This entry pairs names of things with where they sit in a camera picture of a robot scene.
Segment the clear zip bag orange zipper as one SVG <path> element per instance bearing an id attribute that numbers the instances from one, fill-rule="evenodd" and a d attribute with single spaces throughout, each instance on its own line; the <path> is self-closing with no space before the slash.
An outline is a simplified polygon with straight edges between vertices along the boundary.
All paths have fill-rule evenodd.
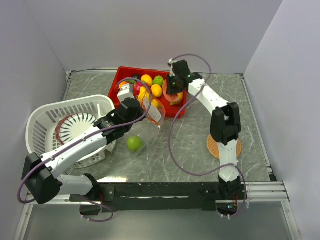
<path id="1" fill-rule="evenodd" d="M 131 152 L 131 153 L 139 153 L 144 147 L 146 147 L 151 141 L 153 141 L 156 136 L 159 134 L 161 126 L 164 122 L 164 118 L 166 115 L 166 110 L 162 103 L 159 101 L 159 108 L 155 108 L 152 105 L 152 101 L 147 100 L 146 98 L 140 103 L 143 111 L 146 112 L 149 105 L 150 109 L 148 110 L 145 118 L 142 121 L 134 123 L 131 130 L 125 135 L 125 140 L 127 143 L 127 139 L 131 136 L 139 136 L 143 142 L 143 146 L 140 150 Z"/>

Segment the green lime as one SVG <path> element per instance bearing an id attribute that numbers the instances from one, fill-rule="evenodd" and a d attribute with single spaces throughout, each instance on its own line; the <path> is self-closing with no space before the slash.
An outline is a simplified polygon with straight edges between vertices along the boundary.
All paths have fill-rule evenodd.
<path id="1" fill-rule="evenodd" d="M 139 136 L 130 136 L 126 141 L 126 145 L 131 152 L 136 152 L 142 148 L 143 141 Z"/>

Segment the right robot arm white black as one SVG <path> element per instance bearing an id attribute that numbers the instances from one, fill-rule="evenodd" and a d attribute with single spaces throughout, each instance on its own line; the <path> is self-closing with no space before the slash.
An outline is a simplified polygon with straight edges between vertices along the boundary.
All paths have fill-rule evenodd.
<path id="1" fill-rule="evenodd" d="M 236 102 L 228 102 L 218 95 L 199 73 L 191 72 L 186 60 L 177 57 L 168 61 L 167 94 L 187 91 L 192 97 L 181 108 L 182 112 L 192 101 L 198 100 L 211 115 L 210 135 L 217 143 L 220 166 L 217 168 L 218 193 L 230 199 L 242 191 L 238 169 L 237 144 L 242 130 L 240 109 Z"/>

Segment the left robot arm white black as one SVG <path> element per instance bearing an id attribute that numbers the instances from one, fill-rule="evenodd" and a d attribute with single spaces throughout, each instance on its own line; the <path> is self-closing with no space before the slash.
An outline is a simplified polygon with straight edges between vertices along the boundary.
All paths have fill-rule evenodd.
<path id="1" fill-rule="evenodd" d="M 94 201 L 102 194 L 100 183 L 91 175 L 64 175 L 66 169 L 80 159 L 122 138 L 133 124 L 146 117 L 135 98 L 126 98 L 117 109 L 96 118 L 92 114 L 77 113 L 66 119 L 66 129 L 82 121 L 89 128 L 80 136 L 68 137 L 68 142 L 50 152 L 29 154 L 24 163 L 22 185 L 26 186 L 38 204 L 45 204 L 58 195 L 80 195 Z"/>

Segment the yellow banana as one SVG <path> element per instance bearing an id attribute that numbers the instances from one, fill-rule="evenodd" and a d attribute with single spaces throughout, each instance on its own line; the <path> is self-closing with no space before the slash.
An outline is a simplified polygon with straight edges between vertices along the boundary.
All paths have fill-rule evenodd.
<path id="1" fill-rule="evenodd" d="M 171 106 L 175 106 L 175 105 L 178 105 L 182 102 L 183 100 L 183 97 L 184 97 L 184 93 L 183 92 L 180 92 L 176 95 L 176 99 L 170 103 Z"/>

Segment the yellow orange centre fruit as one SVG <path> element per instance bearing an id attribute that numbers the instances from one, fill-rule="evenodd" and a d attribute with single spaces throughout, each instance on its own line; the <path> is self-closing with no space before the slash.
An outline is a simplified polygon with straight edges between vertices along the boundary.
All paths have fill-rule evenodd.
<path id="1" fill-rule="evenodd" d="M 159 84 L 153 84 L 151 86 L 151 93 L 153 96 L 155 96 L 156 98 L 159 98 L 162 96 L 163 94 L 163 89 L 162 86 L 160 86 Z"/>

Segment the red plastic tray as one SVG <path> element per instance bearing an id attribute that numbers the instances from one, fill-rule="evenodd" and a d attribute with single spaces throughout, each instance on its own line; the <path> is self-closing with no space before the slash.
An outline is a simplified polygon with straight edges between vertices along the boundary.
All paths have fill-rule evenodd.
<path id="1" fill-rule="evenodd" d="M 119 107 L 119 104 L 120 104 L 120 101 L 117 97 L 117 94 L 119 91 L 117 84 L 125 78 L 132 77 L 132 75 L 134 75 L 134 74 L 139 74 L 141 76 L 149 75 L 152 78 L 154 78 L 156 76 L 162 76 L 162 77 L 164 77 L 164 79 L 166 79 L 167 74 L 169 74 L 169 72 L 168 71 L 159 71 L 159 70 L 154 70 L 154 69 L 144 69 L 144 68 L 120 66 L 116 72 L 113 83 L 112 83 L 111 88 L 108 93 L 108 97 L 112 100 L 116 109 Z M 165 116 L 167 118 L 174 118 L 175 117 L 175 115 L 180 110 L 180 108 L 187 102 L 187 95 L 188 95 L 187 91 L 184 91 L 182 101 L 176 105 L 171 105 L 171 103 L 163 95 L 158 98 L 159 101 L 162 103 L 162 105 L 165 107 L 165 110 L 166 110 Z"/>

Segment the yellow pear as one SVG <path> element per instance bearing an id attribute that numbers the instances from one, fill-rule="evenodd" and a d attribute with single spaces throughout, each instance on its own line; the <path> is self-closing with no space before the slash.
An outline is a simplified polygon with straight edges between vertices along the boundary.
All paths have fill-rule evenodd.
<path id="1" fill-rule="evenodd" d="M 138 99 L 138 101 L 139 101 L 140 103 L 142 103 L 145 98 L 149 101 L 149 100 L 150 100 L 150 95 L 149 95 L 149 93 L 148 93 L 148 89 L 145 88 L 144 86 L 142 86 L 142 87 L 139 89 L 139 95 L 138 95 L 137 99 Z"/>

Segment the yellow fruit front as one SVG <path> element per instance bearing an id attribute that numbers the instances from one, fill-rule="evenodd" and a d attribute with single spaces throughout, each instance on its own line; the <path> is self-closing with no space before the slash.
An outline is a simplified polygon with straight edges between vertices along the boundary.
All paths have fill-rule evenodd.
<path id="1" fill-rule="evenodd" d="M 160 107 L 160 102 L 157 99 L 153 99 L 151 103 L 157 109 Z"/>

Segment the green watermelon wedge back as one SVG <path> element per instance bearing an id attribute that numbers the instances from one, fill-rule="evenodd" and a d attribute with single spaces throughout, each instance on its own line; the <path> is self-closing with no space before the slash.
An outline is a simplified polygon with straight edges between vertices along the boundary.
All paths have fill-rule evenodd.
<path id="1" fill-rule="evenodd" d="M 127 82 L 128 82 L 128 83 L 131 83 L 131 84 L 133 84 L 133 85 L 136 85 L 136 83 L 137 83 L 137 82 L 136 82 L 135 80 L 133 80 L 133 79 L 128 79 Z"/>

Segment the yellow orange mango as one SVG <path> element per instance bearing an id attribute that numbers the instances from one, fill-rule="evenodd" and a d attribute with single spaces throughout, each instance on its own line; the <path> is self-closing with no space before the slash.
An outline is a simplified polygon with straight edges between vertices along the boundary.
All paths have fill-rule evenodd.
<path id="1" fill-rule="evenodd" d="M 124 86 L 124 85 L 126 85 L 126 84 L 128 84 L 128 82 L 127 82 L 127 81 L 123 81 L 123 82 L 121 82 L 121 83 L 119 84 L 118 88 L 120 89 L 122 86 Z"/>

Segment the dark purple mangosteen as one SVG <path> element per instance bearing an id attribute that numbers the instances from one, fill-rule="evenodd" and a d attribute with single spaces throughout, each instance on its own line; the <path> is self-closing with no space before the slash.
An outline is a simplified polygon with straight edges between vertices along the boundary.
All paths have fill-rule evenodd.
<path id="1" fill-rule="evenodd" d="M 140 80 L 141 79 L 141 75 L 140 74 L 133 74 L 132 75 L 133 78 Z"/>

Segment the dark red plate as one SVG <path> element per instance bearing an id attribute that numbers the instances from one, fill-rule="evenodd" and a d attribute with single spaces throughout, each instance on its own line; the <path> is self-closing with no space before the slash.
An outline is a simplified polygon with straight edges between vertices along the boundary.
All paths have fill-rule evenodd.
<path id="1" fill-rule="evenodd" d="M 55 138 L 61 145 L 63 145 L 63 142 L 62 142 L 62 140 L 60 138 L 60 129 L 61 129 L 61 127 L 62 127 L 62 125 L 63 125 L 63 123 L 65 122 L 66 119 L 67 119 L 66 117 L 61 119 L 58 122 L 58 124 L 56 125 L 55 130 L 54 130 Z"/>

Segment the round woven bamboo coaster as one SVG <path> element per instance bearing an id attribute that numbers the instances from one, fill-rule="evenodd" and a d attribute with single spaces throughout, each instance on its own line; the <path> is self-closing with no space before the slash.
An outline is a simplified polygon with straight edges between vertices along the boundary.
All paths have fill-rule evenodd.
<path id="1" fill-rule="evenodd" d="M 218 160 L 220 159 L 220 152 L 218 148 L 218 143 L 212 138 L 212 136 L 209 134 L 206 140 L 206 145 L 209 150 L 209 152 Z M 240 139 L 237 141 L 237 146 L 236 146 L 236 156 L 239 157 L 242 152 L 242 143 Z"/>

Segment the white plastic basket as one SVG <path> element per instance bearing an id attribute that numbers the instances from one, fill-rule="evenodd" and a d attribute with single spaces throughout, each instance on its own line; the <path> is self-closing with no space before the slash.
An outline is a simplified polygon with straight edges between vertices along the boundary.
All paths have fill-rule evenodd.
<path id="1" fill-rule="evenodd" d="M 91 95 L 72 100 L 46 104 L 37 108 L 29 117 L 25 141 L 29 153 L 42 155 L 55 151 L 62 145 L 56 140 L 55 128 L 67 116 L 88 113 L 97 120 L 115 109 L 112 100 L 104 95 Z"/>

